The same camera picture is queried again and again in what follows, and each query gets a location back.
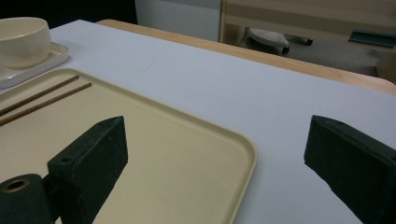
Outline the white square plate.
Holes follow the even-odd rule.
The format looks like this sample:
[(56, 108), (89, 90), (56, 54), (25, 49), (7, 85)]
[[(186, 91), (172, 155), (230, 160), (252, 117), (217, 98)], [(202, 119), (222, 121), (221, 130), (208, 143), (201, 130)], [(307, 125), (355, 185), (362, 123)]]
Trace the white square plate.
[(0, 65), (0, 90), (11, 88), (36, 77), (62, 63), (69, 58), (68, 47), (52, 43), (48, 58), (38, 65), (29, 68), (13, 69)]

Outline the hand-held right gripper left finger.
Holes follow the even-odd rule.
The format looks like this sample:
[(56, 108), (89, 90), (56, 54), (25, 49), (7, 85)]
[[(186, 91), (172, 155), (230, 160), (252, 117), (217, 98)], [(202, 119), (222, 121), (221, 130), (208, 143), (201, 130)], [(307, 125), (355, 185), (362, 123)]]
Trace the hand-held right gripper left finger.
[(102, 120), (48, 162), (63, 224), (92, 224), (128, 163), (124, 117)]

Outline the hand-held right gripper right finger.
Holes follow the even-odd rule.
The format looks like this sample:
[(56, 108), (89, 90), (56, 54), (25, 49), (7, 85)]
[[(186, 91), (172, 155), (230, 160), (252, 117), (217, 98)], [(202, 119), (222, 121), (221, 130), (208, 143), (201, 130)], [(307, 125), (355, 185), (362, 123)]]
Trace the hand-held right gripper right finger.
[(396, 224), (396, 150), (335, 119), (314, 116), (304, 163), (363, 224)]

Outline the cream bowl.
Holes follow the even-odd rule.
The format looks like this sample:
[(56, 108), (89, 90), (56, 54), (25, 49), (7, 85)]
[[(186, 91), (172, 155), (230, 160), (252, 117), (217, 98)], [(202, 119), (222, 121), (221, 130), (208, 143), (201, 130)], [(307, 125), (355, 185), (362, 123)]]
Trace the cream bowl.
[(50, 54), (48, 23), (40, 18), (18, 17), (0, 20), (0, 65), (28, 68), (44, 62)]

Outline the brown wooden chopstick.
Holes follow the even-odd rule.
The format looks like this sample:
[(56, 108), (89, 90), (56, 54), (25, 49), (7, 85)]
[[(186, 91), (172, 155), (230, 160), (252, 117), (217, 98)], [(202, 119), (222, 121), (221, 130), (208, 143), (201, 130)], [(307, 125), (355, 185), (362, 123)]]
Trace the brown wooden chopstick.
[(69, 96), (71, 96), (73, 94), (76, 94), (76, 93), (78, 93), (80, 91), (88, 89), (91, 86), (92, 86), (91, 83), (86, 83), (86, 84), (84, 84), (82, 86), (74, 88), (71, 91), (62, 93), (62, 94), (60, 94), (60, 95), (58, 95), (56, 97), (53, 97), (53, 98), (51, 98), (51, 99), (49, 99), (49, 100), (47, 100), (45, 102), (42, 102), (42, 103), (38, 104), (38, 105), (34, 105), (34, 106), (29, 107), (29, 108), (27, 108), (27, 109), (25, 109), (25, 110), (23, 110), (23, 111), (21, 111), (19, 113), (16, 113), (16, 114), (11, 115), (11, 116), (9, 116), (7, 118), (1, 119), (0, 120), (0, 127), (6, 125), (6, 124), (8, 124), (8, 123), (10, 123), (10, 122), (12, 122), (12, 121), (14, 121), (16, 119), (20, 119), (20, 118), (22, 118), (24, 116), (27, 116), (27, 115), (29, 115), (29, 114), (31, 114), (33, 112), (36, 112), (37, 110), (42, 109), (42, 108), (44, 108), (44, 107), (46, 107), (48, 105), (52, 105), (52, 104), (54, 104), (54, 103), (56, 103), (58, 101), (61, 101), (62, 99), (67, 98), (67, 97), (69, 97)]
[(40, 91), (40, 92), (35, 93), (35, 94), (33, 94), (33, 95), (29, 96), (29, 97), (26, 97), (26, 98), (18, 101), (17, 103), (14, 103), (13, 105), (9, 105), (9, 106), (7, 106), (5, 108), (2, 108), (2, 109), (0, 109), (0, 116), (3, 116), (5, 114), (9, 113), (10, 111), (13, 111), (13, 110), (15, 110), (15, 109), (17, 109), (17, 108), (19, 108), (19, 107), (21, 107), (23, 105), (26, 105), (26, 104), (28, 104), (30, 102), (33, 102), (34, 100), (36, 100), (36, 99), (38, 99), (38, 98), (40, 98), (40, 97), (42, 97), (42, 96), (44, 96), (44, 95), (46, 95), (48, 93), (56, 91), (56, 90), (60, 89), (61, 87), (65, 86), (65, 85), (67, 85), (69, 83), (72, 83), (72, 82), (74, 82), (74, 81), (76, 81), (78, 79), (79, 79), (79, 75), (70, 77), (69, 79), (64, 80), (62, 82), (59, 82), (59, 83), (57, 83), (57, 84), (55, 84), (55, 85), (53, 85), (53, 86), (51, 86), (49, 88), (44, 89), (43, 91)]

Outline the wooden cabinet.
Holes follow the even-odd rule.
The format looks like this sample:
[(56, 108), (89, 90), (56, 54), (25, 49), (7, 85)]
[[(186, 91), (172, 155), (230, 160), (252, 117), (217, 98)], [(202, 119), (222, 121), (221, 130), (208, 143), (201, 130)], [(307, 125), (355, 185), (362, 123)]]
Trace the wooden cabinet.
[(314, 40), (326, 40), (385, 53), (377, 75), (396, 83), (396, 47), (349, 42), (353, 31), (396, 35), (396, 0), (223, 0), (220, 40), (231, 27), (259, 28)]

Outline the beige tray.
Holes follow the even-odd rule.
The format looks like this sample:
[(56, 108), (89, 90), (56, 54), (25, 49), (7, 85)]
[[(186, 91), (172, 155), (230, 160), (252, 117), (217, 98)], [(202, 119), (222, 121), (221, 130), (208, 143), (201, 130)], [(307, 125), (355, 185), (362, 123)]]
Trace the beige tray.
[(73, 69), (0, 91), (0, 109), (49, 87), (52, 103), (0, 126), (0, 183), (122, 116), (129, 161), (93, 224), (233, 224), (257, 151), (246, 137)]

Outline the grey chair base foot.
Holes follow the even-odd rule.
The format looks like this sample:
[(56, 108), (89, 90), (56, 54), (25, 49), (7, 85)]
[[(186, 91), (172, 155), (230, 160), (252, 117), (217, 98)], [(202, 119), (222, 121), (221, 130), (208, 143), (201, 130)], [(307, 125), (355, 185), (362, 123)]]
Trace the grey chair base foot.
[(283, 34), (250, 27), (246, 29), (239, 46), (278, 55), (290, 52), (290, 42)]

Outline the wooden table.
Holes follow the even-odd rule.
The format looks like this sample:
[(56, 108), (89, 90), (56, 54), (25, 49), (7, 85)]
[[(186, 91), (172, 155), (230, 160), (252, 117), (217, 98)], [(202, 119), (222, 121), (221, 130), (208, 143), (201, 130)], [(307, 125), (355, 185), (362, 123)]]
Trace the wooden table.
[(258, 52), (251, 49), (243, 49), (232, 45), (227, 45), (188, 35), (180, 35), (176, 33), (166, 32), (163, 30), (140, 26), (124, 21), (106, 19), (99, 21), (98, 24), (130, 33), (156, 37), (163, 40), (196, 47), (199, 49), (207, 49), (237, 58), (253, 61), (256, 63), (272, 65), (278, 68), (303, 73), (309, 76), (326, 78), (341, 83), (363, 87), (365, 89), (381, 91), (396, 95), (396, 85), (388, 80), (378, 77), (369, 77), (353, 72), (331, 68), (324, 65), (306, 63), (290, 58), (275, 56), (269, 53)]

